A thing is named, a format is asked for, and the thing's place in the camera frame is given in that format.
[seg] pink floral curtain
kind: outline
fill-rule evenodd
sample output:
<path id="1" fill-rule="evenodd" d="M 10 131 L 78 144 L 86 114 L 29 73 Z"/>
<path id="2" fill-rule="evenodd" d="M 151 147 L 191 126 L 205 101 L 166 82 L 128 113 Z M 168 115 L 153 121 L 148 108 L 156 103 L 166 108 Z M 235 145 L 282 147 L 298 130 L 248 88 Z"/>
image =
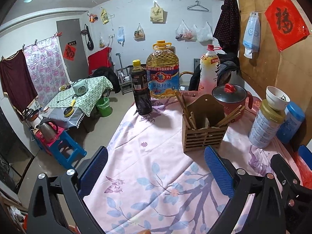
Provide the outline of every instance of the pink floral curtain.
<path id="1" fill-rule="evenodd" d="M 51 37 L 25 47 L 24 54 L 30 77 L 38 93 L 38 101 L 46 106 L 58 93 L 58 89 L 68 83 L 60 56 L 57 39 Z"/>

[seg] clothes hanger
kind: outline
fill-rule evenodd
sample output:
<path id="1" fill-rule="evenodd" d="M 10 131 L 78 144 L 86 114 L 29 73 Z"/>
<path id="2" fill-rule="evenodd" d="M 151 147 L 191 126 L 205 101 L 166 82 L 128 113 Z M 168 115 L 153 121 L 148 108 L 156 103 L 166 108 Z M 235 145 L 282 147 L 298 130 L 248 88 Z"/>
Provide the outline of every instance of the clothes hanger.
<path id="1" fill-rule="evenodd" d="M 199 7 L 201 7 L 201 8 L 203 8 L 203 9 L 205 9 L 205 10 L 200 10 L 200 9 L 192 9 L 193 7 L 196 7 L 196 6 L 199 6 Z M 203 12 L 210 12 L 207 8 L 205 8 L 204 6 L 201 6 L 200 4 L 199 4 L 199 1 L 196 1 L 196 4 L 194 4 L 194 5 L 192 5 L 192 6 L 188 6 L 188 11 L 203 11 Z"/>

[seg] green patterned tablecloth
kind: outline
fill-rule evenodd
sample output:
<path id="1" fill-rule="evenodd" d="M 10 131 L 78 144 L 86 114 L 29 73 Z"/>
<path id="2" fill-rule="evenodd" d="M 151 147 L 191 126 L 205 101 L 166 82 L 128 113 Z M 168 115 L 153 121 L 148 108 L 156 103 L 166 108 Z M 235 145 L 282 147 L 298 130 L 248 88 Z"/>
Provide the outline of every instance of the green patterned tablecloth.
<path id="1" fill-rule="evenodd" d="M 81 111 L 90 116 L 92 109 L 96 102 L 102 96 L 102 93 L 106 88 L 113 89 L 113 85 L 105 76 L 93 77 L 88 80 L 88 91 L 82 95 L 74 98 L 76 99 L 75 107 L 81 109 Z M 73 87 L 68 90 L 59 92 L 48 104 L 50 108 L 62 108 L 68 107 L 72 102 L 72 96 L 75 94 Z"/>

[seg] beverage bottle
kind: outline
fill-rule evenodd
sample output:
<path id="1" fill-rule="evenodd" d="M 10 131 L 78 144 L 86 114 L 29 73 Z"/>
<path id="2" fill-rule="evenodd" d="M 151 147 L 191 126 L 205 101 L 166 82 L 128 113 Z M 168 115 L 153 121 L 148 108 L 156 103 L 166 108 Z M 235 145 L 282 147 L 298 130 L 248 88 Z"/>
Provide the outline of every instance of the beverage bottle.
<path id="1" fill-rule="evenodd" d="M 134 60 L 133 70 L 130 73 L 133 85 L 135 105 L 140 115 L 146 115 L 152 111 L 151 94 L 148 88 L 147 73 L 141 67 L 140 60 Z"/>
<path id="2" fill-rule="evenodd" d="M 169 48 L 171 43 L 157 40 L 146 60 L 149 89 L 154 98 L 173 97 L 179 91 L 179 59 Z"/>
<path id="3" fill-rule="evenodd" d="M 198 91 L 204 94 L 211 94 L 216 87 L 217 74 L 220 69 L 220 59 L 215 50 L 220 49 L 220 47 L 208 45 L 208 52 L 200 59 L 200 81 Z"/>

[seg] green rice cooker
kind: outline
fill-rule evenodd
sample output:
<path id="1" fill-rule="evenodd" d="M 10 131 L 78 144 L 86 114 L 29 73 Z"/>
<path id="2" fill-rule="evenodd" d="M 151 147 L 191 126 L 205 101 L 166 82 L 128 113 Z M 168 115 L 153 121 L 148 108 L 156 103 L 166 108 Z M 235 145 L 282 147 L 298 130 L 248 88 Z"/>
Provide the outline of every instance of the green rice cooker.
<path id="1" fill-rule="evenodd" d="M 77 96 L 81 96 L 88 91 L 88 80 L 79 79 L 73 83 L 73 89 Z"/>

